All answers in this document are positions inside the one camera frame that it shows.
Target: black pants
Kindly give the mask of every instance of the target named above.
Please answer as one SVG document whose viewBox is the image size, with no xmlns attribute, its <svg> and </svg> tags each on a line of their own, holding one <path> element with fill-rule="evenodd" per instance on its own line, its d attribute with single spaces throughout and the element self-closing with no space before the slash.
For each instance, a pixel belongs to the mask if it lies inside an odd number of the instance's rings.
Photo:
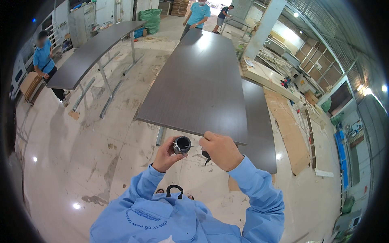
<svg viewBox="0 0 389 243">
<path fill-rule="evenodd" d="M 190 27 L 190 25 L 189 25 L 189 24 L 186 24 L 185 29 L 184 29 L 184 32 L 182 33 L 182 36 L 181 36 L 181 38 L 180 38 L 180 41 L 181 41 L 182 38 L 186 35 L 186 33 L 188 33 L 189 27 Z"/>
<path fill-rule="evenodd" d="M 50 81 L 51 77 L 52 77 L 52 76 L 54 75 L 54 73 L 56 73 L 56 72 L 57 72 L 57 67 L 54 66 L 54 68 L 48 73 L 49 78 L 48 78 L 48 79 L 43 78 L 43 79 L 45 80 L 45 82 L 48 83 L 48 82 Z M 63 89 L 52 89 L 52 90 L 53 90 L 55 96 L 56 96 L 60 101 L 62 101 L 62 100 L 65 99 L 65 96 L 63 95 Z"/>
</svg>

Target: pillar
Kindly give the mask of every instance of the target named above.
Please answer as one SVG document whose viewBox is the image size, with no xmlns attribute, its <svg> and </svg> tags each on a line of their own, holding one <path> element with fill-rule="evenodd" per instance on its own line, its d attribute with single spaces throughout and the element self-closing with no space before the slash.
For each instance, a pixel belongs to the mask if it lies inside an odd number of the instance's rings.
<svg viewBox="0 0 389 243">
<path fill-rule="evenodd" d="M 267 36 L 270 34 L 275 22 L 280 16 L 284 6 L 286 5 L 285 0 L 271 0 L 266 8 L 265 13 L 262 15 L 260 25 L 257 32 L 249 41 L 244 56 L 250 60 L 254 60 L 259 50 L 262 48 L 263 43 L 266 41 Z"/>
</svg>

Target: blue plastic crate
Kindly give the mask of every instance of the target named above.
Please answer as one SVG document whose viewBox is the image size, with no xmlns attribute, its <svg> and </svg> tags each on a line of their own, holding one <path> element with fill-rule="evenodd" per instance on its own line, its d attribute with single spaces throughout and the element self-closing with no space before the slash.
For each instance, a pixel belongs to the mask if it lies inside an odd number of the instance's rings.
<svg viewBox="0 0 389 243">
<path fill-rule="evenodd" d="M 134 30 L 134 38 L 139 38 L 143 35 L 143 30 L 145 29 L 145 27 L 142 27 L 140 29 L 137 29 L 137 30 Z"/>
</svg>

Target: hand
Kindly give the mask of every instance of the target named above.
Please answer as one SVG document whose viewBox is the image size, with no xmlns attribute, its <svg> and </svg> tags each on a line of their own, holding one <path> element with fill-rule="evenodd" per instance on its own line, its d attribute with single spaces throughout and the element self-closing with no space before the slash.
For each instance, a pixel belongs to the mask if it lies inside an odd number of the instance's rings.
<svg viewBox="0 0 389 243">
<path fill-rule="evenodd" d="M 224 171 L 235 169 L 244 158 L 232 138 L 227 136 L 206 131 L 199 144 L 202 150 L 208 152 L 211 160 Z"/>
<path fill-rule="evenodd" d="M 174 163 L 188 156 L 188 154 L 177 154 L 172 156 L 172 154 L 174 154 L 173 143 L 178 137 L 179 136 L 169 137 L 159 147 L 157 156 L 155 157 L 152 165 L 155 170 L 165 173 Z"/>
</svg>

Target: shorts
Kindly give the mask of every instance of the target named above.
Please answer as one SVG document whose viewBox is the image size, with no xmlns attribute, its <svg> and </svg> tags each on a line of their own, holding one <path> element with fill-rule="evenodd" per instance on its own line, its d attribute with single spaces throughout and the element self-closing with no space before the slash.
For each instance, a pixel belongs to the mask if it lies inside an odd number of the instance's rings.
<svg viewBox="0 0 389 243">
<path fill-rule="evenodd" d="M 224 22 L 224 19 L 219 18 L 219 17 L 217 18 L 217 25 L 222 26 L 223 22 Z"/>
</svg>

